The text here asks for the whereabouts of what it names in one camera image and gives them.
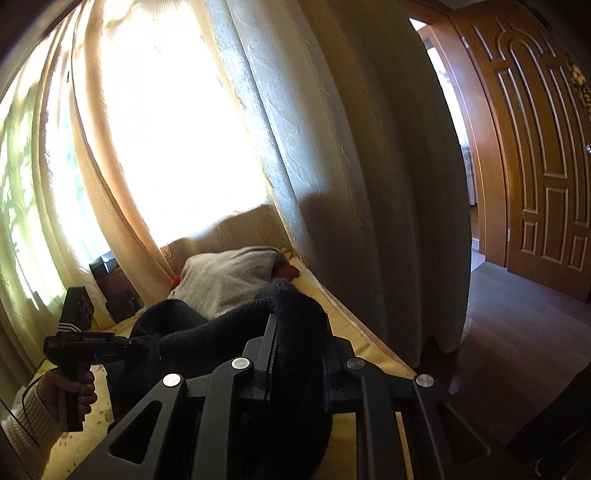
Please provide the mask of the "left forearm cream sleeve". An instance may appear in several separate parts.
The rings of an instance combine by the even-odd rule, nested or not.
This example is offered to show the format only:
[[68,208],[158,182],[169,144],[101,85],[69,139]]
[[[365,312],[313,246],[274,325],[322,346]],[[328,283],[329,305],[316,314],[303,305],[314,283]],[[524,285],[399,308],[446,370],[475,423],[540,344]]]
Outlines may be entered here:
[[2,422],[2,428],[12,452],[24,462],[31,475],[39,479],[52,448],[62,434],[60,424],[39,398],[36,386],[25,395],[23,402],[15,405],[12,412],[13,415]]

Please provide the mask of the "person's left hand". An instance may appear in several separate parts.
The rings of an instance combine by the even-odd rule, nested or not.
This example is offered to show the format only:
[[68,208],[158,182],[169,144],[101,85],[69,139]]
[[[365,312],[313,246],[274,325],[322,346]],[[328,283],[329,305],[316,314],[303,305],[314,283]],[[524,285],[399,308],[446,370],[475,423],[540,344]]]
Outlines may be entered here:
[[78,395],[78,415],[81,420],[84,420],[97,401],[93,373],[87,371],[82,382],[69,380],[59,369],[49,370],[41,377],[36,385],[36,393],[55,419],[59,417],[58,397],[62,392]]

